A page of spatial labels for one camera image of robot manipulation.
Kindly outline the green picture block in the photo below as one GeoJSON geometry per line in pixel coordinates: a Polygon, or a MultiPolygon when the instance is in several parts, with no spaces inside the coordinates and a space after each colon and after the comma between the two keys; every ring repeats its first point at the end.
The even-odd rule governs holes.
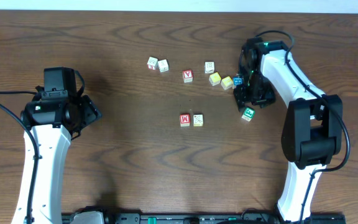
{"type": "Polygon", "coordinates": [[[244,112],[242,113],[241,118],[245,121],[251,121],[255,115],[255,110],[250,107],[245,107],[244,112]]]}

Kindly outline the cream picture block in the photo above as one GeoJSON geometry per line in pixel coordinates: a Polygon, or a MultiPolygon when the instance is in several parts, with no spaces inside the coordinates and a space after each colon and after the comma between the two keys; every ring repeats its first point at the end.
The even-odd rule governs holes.
{"type": "Polygon", "coordinates": [[[194,127],[201,127],[203,126],[203,115],[202,114],[194,114],[193,115],[193,126],[194,127]]]}

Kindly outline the red M letter block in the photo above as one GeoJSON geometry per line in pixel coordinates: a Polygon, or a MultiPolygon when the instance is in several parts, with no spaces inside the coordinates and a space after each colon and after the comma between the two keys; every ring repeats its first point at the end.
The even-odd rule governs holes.
{"type": "Polygon", "coordinates": [[[191,124],[191,119],[189,114],[181,114],[180,115],[180,126],[187,127],[191,124]]]}

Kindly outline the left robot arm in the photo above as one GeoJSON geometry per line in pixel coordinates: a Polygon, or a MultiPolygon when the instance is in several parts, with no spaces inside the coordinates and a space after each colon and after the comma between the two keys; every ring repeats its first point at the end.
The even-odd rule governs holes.
{"type": "Polygon", "coordinates": [[[46,68],[44,86],[21,112],[25,161],[13,223],[61,223],[63,171],[68,148],[81,131],[102,117],[78,71],[46,68]]]}

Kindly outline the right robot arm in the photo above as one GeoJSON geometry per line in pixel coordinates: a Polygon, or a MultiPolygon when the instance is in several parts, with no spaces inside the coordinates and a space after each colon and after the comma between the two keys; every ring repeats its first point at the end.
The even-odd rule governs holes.
{"type": "Polygon", "coordinates": [[[309,223],[318,179],[341,150],[342,101],[315,87],[291,57],[282,40],[247,39],[239,59],[242,80],[233,91],[238,110],[250,115],[248,103],[261,108],[280,96],[287,107],[281,135],[288,170],[275,205],[281,223],[309,223]]]}

